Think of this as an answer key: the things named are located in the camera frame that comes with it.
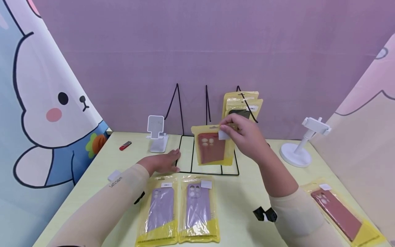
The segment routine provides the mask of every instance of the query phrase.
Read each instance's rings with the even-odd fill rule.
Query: dark red phone case
[[[311,193],[311,196],[348,239],[354,241],[362,223],[330,191],[320,189]]]
[[[202,164],[224,159],[225,140],[219,140],[218,133],[201,133],[197,139]]]

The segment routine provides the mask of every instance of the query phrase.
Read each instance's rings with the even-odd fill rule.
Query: fabric backdrop
[[[0,1],[0,41],[0,246],[29,247],[106,141],[107,125],[30,0]]]
[[[35,0],[49,31],[115,131],[146,132],[180,84],[185,130],[214,123],[224,94],[257,90],[267,138],[326,121],[393,33],[394,0]],[[177,105],[165,131],[181,133]]]
[[[395,35],[312,144],[395,246]]]

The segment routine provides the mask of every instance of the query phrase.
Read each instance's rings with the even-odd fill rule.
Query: phone case
[[[249,110],[230,110],[229,114],[236,113],[240,116],[245,117],[246,119],[250,119],[251,112]]]
[[[171,222],[173,220],[173,209],[173,188],[158,188],[152,190],[147,232]]]
[[[328,190],[320,189],[311,196],[352,242],[362,223]]]
[[[202,188],[200,183],[188,184],[186,195],[186,228],[198,225],[206,229],[211,220],[209,189]]]
[[[219,140],[218,133],[202,133],[197,139],[202,164],[224,159],[225,140]]]

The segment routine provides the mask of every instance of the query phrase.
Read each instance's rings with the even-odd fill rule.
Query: packaged phone case
[[[231,166],[233,164],[235,143],[231,139],[219,140],[219,130],[219,125],[192,126],[199,165]]]
[[[245,92],[245,91],[239,91],[239,92],[228,92],[225,94],[224,96],[224,104],[222,107],[222,118],[224,118],[225,112],[226,112],[226,103],[228,100],[232,101],[232,100],[241,100],[243,99],[243,96],[245,99],[247,100],[251,100],[251,99],[258,99],[259,96],[259,92],[258,91],[252,91],[252,92]]]
[[[181,181],[179,242],[220,241],[211,176],[184,176]]]
[[[351,246],[369,247],[386,241],[381,232],[368,220],[345,204],[325,179],[318,179],[302,187]]]
[[[148,183],[149,195],[140,209],[136,247],[155,247],[178,241],[177,179],[172,176],[153,177]]]
[[[262,107],[262,103],[263,103],[262,99],[229,100],[226,104],[225,116],[228,116],[229,114],[232,113],[236,113],[253,121],[254,119],[252,118],[251,113],[254,115],[255,119],[257,119],[259,111],[261,110]]]

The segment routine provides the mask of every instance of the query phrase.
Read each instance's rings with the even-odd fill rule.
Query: cartoon backdrop
[[[312,144],[395,246],[395,34]]]
[[[0,1],[0,239],[33,245],[107,140],[34,4]]]

